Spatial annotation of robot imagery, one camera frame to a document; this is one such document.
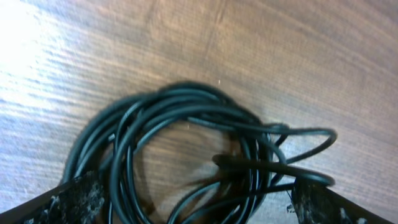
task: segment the wooden table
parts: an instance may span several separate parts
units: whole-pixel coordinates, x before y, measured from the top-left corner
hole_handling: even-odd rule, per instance
[[[0,1],[0,212],[55,187],[79,132],[114,100],[182,80],[216,86],[264,121],[339,138],[298,166],[398,222],[398,4],[385,1]],[[321,139],[291,139],[287,156]],[[221,133],[177,123],[136,159],[165,220],[217,170]],[[296,223],[286,193],[250,223]]]

